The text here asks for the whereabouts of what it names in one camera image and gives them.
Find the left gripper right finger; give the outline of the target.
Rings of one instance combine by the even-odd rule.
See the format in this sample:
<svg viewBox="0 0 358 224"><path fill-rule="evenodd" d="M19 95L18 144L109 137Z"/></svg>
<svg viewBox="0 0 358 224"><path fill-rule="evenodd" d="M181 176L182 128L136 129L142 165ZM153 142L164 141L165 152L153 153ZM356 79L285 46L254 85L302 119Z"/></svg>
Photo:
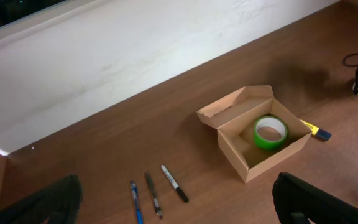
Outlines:
<svg viewBox="0 0 358 224"><path fill-rule="evenodd" d="M279 173L272 196L283 224L358 224L358 208L287 172Z"/></svg>

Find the blue ballpoint pen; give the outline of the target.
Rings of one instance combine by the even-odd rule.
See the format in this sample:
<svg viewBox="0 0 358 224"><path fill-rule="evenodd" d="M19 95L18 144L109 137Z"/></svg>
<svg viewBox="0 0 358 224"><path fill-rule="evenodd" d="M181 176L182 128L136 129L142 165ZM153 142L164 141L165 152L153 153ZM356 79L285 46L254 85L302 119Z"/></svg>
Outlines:
<svg viewBox="0 0 358 224"><path fill-rule="evenodd" d="M130 181L130 188L131 188L132 199L133 199L134 206L135 206L135 215L137 218L137 223L144 224L142 212L140 210L138 190L137 190L137 186L133 180Z"/></svg>

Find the yellow highlighter marker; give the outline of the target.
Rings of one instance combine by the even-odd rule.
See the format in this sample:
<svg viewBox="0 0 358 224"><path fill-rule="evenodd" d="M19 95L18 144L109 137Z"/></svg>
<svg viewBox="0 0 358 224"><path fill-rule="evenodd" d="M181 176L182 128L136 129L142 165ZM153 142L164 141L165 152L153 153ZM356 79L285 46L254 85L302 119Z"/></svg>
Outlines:
<svg viewBox="0 0 358 224"><path fill-rule="evenodd" d="M331 133L301 119L301 122L311 129L312 135L320 141L329 141Z"/></svg>

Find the green tape roll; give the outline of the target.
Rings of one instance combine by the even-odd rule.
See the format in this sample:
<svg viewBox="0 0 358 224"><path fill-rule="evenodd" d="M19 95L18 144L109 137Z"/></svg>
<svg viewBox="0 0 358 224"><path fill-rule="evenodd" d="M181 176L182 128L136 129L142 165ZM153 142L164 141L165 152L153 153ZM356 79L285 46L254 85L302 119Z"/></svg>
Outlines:
<svg viewBox="0 0 358 224"><path fill-rule="evenodd" d="M262 149L271 151L279 148L287 136L287 125L275 116L263 116L254 123L254 143Z"/></svg>

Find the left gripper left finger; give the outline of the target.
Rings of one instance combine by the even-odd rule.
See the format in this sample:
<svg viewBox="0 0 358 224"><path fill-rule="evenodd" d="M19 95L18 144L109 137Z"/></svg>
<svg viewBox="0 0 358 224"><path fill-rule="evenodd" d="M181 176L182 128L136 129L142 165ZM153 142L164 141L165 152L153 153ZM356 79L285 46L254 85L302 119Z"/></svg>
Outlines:
<svg viewBox="0 0 358 224"><path fill-rule="evenodd" d="M74 224L83 199L77 175L68 175L0 210L0 224Z"/></svg>

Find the dark grey pen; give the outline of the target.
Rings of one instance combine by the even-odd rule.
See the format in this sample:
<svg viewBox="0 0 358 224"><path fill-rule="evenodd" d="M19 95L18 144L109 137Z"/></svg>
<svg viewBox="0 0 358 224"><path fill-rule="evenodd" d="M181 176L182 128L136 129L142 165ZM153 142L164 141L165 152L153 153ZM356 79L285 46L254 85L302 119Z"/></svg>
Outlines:
<svg viewBox="0 0 358 224"><path fill-rule="evenodd" d="M148 188L150 190L150 194L152 196L152 201L153 201L155 213L157 214L159 219L162 220L163 219L163 212L162 212L162 209L160 208L160 204L158 202L157 192L155 190L153 180L152 180L151 175L150 175L150 173L148 171L145 172L145 178L146 178L146 181L147 181Z"/></svg>

